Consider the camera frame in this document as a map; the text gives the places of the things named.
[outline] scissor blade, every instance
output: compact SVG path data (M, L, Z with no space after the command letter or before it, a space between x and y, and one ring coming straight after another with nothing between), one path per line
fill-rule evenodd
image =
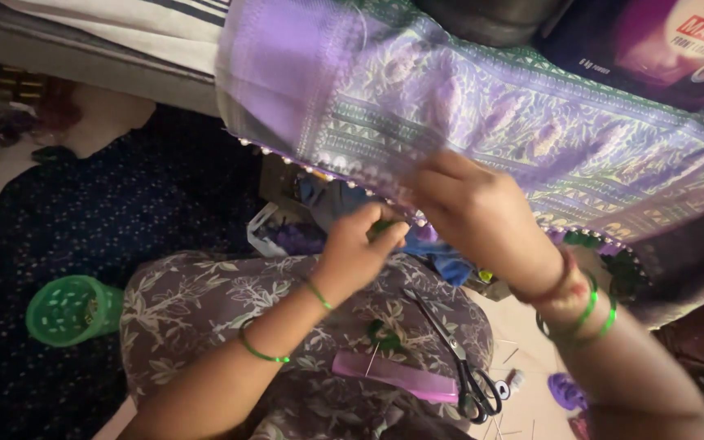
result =
M422 310L423 313L425 313L425 316L428 316L428 321L431 322L431 325L436 329L436 331L439 332L439 335L444 338L444 341L447 344L450 344L450 342L447 340L447 338L451 337L452 334L450 334L449 331L447 331L447 328L444 327L441 321L439 321L439 318L436 317L436 315L431 312L431 309L428 307L427 304L425 304L425 300L422 299L422 297L417 294L416 292L413 292L408 289L403 289L404 294L411 299L415 300L417 302L418 307Z

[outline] green cup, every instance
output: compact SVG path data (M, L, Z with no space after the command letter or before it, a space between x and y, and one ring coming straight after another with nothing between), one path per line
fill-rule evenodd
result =
M26 310L26 327L44 344L69 347L118 331L122 310L120 289L91 276L65 276L34 295Z

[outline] gray floral fabric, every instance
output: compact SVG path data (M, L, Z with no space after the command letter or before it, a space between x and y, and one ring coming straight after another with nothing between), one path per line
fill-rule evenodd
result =
M143 403L203 352L237 337L242 323L287 295L316 262L317 257L224 261L186 251L140 268L125 290L121 319L123 365L135 402ZM366 330L381 319L402 347L377 356L458 379L450 351L402 288L423 295L455 332L469 362L488 369L493 339L482 309L414 258L393 255L375 282L307 335L236 437L385 438L387 428L406 419L434 420L434 438L463 438L458 428L468 422L460 420L455 405L430 404L391 385L330 370L338 350L371 355Z

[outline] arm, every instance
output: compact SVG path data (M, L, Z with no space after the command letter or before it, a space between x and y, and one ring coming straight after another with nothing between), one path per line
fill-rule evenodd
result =
M562 255L537 227L523 192L508 175L443 152L421 164L406 184L439 235L504 279L519 300L534 302L562 283ZM572 275L582 277L577 270ZM560 329L572 326L586 308L587 296L581 299L535 304L545 322ZM599 295L578 336L596 335L609 311L607 295ZM622 308L607 335L560 353L592 401L594 438L704 438L699 390Z
M371 243L366 238L374 222L393 216L386 205L368 204L334 225L311 274L330 305L336 307L374 280L390 251L405 244L409 228L403 222ZM315 294L301 286L255 319L245 330L246 340L265 355L287 356L327 312ZM119 439L196 440L223 435L246 419L281 367L250 353L238 338L230 339L142 405Z

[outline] navy blue polka dot fabric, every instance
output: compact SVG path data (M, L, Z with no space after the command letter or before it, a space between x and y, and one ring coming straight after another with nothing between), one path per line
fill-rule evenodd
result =
M118 335L71 348L29 338L46 283L91 275L124 287L182 249L246 253L260 157L219 119L160 106L140 130L85 160L33 167L0 195L0 438L88 439L123 402Z

